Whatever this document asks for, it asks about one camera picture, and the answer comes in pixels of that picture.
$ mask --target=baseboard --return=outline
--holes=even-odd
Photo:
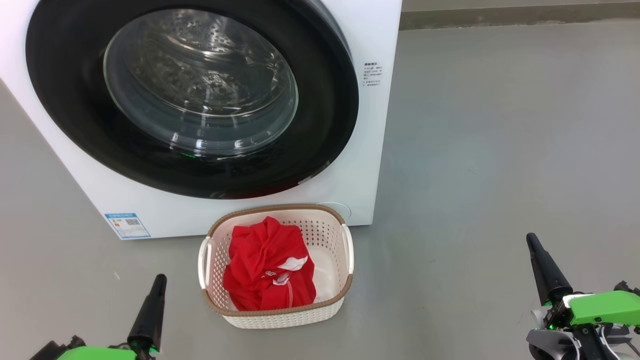
[[[403,12],[400,30],[640,19],[640,2]]]

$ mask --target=concrete floor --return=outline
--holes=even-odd
[[[125,341],[168,276],[163,359],[527,359],[538,233],[576,290],[640,287],[640,22],[409,31],[397,48],[376,219],[335,318],[229,325],[201,238],[120,242],[0,88],[0,343]]]
[[[568,4],[630,3],[637,0],[403,0],[402,11],[501,8],[507,6],[541,6]]]

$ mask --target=white washing machine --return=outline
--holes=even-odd
[[[0,77],[121,239],[272,204],[371,224],[401,0],[0,4]]]

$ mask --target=wall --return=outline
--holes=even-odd
[[[402,11],[499,8],[506,6],[538,6],[566,4],[630,3],[634,0],[404,0]]]

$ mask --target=white basket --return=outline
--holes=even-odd
[[[237,225],[257,224],[270,216],[297,225],[316,269],[316,301],[311,305],[267,311],[238,311],[222,286],[229,264],[229,244]],[[353,242],[349,228],[333,209],[322,205],[282,205],[238,211],[218,220],[200,246],[198,280],[207,303],[228,322],[243,329],[306,325],[335,315],[353,279]]]

